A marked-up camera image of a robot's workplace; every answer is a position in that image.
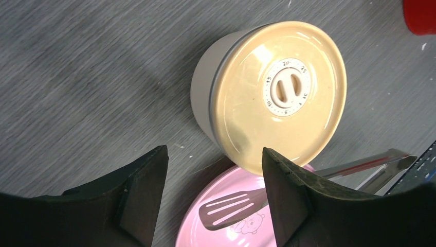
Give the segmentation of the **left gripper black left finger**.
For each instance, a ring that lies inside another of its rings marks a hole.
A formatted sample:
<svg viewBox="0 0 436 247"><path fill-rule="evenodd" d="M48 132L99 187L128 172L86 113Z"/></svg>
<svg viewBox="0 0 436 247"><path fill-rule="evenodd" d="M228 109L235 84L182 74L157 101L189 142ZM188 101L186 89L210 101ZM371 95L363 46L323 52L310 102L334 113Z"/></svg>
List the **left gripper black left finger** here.
<svg viewBox="0 0 436 247"><path fill-rule="evenodd" d="M167 146L64 191L1 194L1 246L151 246L168 169Z"/></svg>

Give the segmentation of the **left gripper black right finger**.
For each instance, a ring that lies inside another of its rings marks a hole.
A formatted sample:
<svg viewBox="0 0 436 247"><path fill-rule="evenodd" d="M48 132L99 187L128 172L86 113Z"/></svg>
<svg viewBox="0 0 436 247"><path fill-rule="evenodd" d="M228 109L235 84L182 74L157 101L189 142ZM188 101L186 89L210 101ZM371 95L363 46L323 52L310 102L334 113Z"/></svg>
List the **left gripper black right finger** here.
<svg viewBox="0 0 436 247"><path fill-rule="evenodd" d="M262 155L277 246L435 246L435 184L376 196Z"/></svg>

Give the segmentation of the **metal serving tongs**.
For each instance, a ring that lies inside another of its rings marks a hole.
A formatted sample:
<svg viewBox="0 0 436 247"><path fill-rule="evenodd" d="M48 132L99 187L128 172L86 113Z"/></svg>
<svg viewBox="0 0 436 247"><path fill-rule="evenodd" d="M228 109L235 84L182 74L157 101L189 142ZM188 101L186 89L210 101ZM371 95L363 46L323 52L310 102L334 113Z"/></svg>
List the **metal serving tongs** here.
<svg viewBox="0 0 436 247"><path fill-rule="evenodd" d="M370 168L378 169L365 179L356 190L378 194L396 175L407 170L417 159L416 156L389 149L388 151L363 158L337 167L318 170L315 174L334 181ZM237 191L204 203L198 213L203 226L216 231L238 223L268 205L265 188Z"/></svg>

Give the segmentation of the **beige round lid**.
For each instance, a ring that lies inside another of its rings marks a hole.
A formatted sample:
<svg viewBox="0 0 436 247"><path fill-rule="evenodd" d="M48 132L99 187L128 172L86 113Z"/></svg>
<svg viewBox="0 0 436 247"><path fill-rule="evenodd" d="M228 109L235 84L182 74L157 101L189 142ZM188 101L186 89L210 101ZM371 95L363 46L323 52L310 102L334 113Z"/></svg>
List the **beige round lid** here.
<svg viewBox="0 0 436 247"><path fill-rule="evenodd" d="M320 28L287 21L262 27L222 65L211 107L225 154L262 174L262 150L298 165L312 161L334 135L346 101L340 51Z"/></svg>

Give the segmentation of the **red plastic cup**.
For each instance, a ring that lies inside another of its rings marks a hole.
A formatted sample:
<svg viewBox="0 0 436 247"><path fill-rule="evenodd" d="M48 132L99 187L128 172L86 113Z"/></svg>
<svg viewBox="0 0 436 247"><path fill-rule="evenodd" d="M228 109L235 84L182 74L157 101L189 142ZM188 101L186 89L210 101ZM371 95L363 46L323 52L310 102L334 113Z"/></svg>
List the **red plastic cup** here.
<svg viewBox="0 0 436 247"><path fill-rule="evenodd" d="M403 13L413 34L435 35L435 0L403 0Z"/></svg>

